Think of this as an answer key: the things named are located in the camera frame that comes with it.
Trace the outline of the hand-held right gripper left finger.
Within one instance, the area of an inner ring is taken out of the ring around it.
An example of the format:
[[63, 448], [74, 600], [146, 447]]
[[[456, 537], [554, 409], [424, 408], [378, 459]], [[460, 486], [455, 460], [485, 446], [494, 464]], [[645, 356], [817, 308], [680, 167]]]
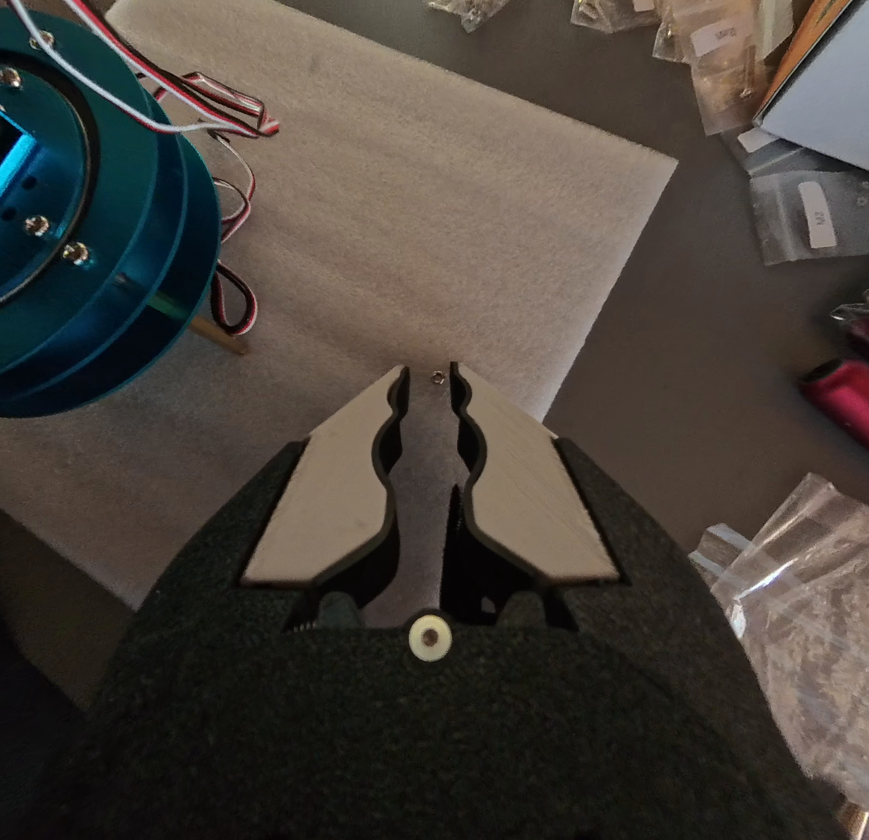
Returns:
[[394, 367], [310, 433], [243, 585], [324, 587], [388, 544], [397, 530], [390, 473], [403, 454], [409, 387], [408, 368]]

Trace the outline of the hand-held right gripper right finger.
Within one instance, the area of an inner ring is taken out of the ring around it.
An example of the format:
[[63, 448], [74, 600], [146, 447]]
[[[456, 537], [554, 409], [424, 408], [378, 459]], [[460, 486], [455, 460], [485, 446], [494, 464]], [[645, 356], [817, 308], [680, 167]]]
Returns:
[[451, 363], [449, 378], [471, 537], [539, 585], [617, 582], [558, 438], [468, 366]]

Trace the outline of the blue toy robot arm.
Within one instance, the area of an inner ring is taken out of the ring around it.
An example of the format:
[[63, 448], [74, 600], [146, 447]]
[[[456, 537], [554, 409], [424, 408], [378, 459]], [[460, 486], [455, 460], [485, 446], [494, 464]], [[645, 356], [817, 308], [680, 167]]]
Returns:
[[248, 332], [257, 304], [220, 262], [255, 177], [212, 176], [189, 139], [269, 138], [255, 98], [164, 70], [89, 0], [80, 23], [2, 8], [1, 413], [35, 419], [112, 394], [211, 304], [210, 334]]

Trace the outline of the grey desk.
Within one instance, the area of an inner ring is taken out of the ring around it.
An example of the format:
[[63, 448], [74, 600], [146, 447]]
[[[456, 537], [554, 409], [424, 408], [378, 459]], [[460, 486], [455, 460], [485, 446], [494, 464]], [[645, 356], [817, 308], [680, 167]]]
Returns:
[[755, 527], [798, 472], [827, 469], [867, 491], [867, 455], [803, 403], [785, 379], [824, 356], [807, 321], [852, 290], [861, 261], [831, 273], [759, 267], [737, 171], [688, 115], [686, 83], [654, 80], [640, 45], [557, 31], [543, 0], [510, 9], [504, 31], [459, 42], [446, 20], [412, 18], [410, 0], [278, 0], [535, 104], [678, 155], [682, 162], [626, 271], [554, 400], [550, 418], [627, 490], [675, 526], [677, 540], [731, 508]]

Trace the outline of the crumpled clear plastic bag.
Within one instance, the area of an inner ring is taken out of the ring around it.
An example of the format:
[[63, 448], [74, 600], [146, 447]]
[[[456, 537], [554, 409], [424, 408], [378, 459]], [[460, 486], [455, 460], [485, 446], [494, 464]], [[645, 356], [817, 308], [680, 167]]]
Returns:
[[867, 811], [867, 504], [809, 473], [753, 539], [714, 525], [688, 558], [801, 769]]

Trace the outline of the white foam sheet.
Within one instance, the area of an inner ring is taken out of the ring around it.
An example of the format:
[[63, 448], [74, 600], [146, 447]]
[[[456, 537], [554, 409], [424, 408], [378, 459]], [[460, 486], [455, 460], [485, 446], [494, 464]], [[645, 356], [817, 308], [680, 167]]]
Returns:
[[118, 0], [108, 17], [281, 123], [237, 142], [258, 187], [223, 255], [258, 320], [245, 356], [184, 334], [104, 400], [2, 421], [2, 512], [137, 608], [284, 445], [408, 366], [399, 570], [366, 614], [435, 605], [465, 471], [431, 373], [461, 362], [542, 420], [675, 161], [275, 0]]

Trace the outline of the red metal cylinder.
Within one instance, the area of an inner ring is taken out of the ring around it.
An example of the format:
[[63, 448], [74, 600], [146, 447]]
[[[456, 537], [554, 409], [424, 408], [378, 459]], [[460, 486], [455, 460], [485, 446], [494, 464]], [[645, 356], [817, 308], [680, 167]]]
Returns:
[[868, 448], [868, 366], [849, 358], [828, 360], [798, 380], [804, 398], [864, 449]]

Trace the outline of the pile of small screw bags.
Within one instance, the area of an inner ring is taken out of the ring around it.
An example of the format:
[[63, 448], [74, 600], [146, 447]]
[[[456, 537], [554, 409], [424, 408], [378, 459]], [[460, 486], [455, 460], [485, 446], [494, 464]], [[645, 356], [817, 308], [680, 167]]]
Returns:
[[701, 126], [747, 177], [768, 267], [867, 255], [867, 170], [762, 129], [807, 0], [571, 0], [570, 22], [616, 34], [655, 29], [653, 57], [687, 67]]

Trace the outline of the orange white cardboard box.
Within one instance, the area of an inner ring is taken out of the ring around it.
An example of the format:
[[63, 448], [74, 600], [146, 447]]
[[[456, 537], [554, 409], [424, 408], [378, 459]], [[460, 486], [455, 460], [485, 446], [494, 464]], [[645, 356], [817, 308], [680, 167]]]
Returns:
[[867, 170], [868, 0], [813, 1], [754, 125]]

